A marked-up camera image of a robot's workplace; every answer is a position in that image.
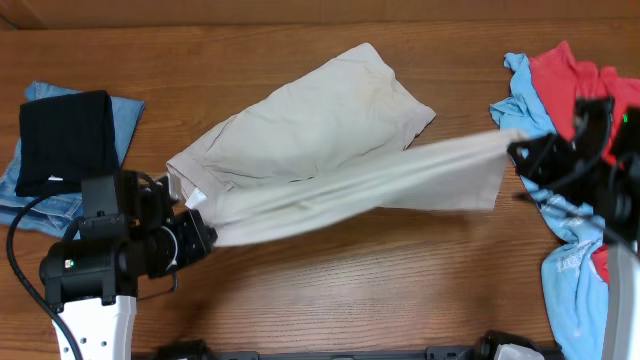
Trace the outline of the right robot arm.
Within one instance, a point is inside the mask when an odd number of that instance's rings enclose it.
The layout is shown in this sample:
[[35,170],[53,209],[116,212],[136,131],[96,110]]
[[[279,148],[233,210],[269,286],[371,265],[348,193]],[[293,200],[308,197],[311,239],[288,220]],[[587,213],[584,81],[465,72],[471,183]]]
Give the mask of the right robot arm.
[[539,193],[561,195],[571,204],[588,204],[581,218],[601,230],[608,246],[609,300],[602,357],[639,357],[639,127],[625,120],[625,131],[611,136],[615,101],[578,99],[573,127],[565,140],[547,134],[511,143],[507,153],[516,173]]

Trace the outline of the beige khaki shorts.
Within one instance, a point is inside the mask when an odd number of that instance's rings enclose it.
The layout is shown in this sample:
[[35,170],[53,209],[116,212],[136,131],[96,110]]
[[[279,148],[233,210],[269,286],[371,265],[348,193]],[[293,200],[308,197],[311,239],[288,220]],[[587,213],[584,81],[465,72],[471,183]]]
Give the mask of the beige khaki shorts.
[[167,163],[221,247],[314,231],[374,208],[490,210],[519,130],[429,145],[434,120],[370,44],[217,124]]

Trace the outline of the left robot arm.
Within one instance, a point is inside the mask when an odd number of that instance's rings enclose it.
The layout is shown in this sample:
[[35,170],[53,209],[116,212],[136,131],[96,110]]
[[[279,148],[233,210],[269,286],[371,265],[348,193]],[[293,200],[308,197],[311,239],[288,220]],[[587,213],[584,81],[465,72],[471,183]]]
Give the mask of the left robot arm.
[[61,319],[60,355],[129,359],[138,280],[169,276],[207,257],[217,240],[200,213],[175,213],[168,177],[120,171],[81,183],[83,214],[41,261],[46,303]]

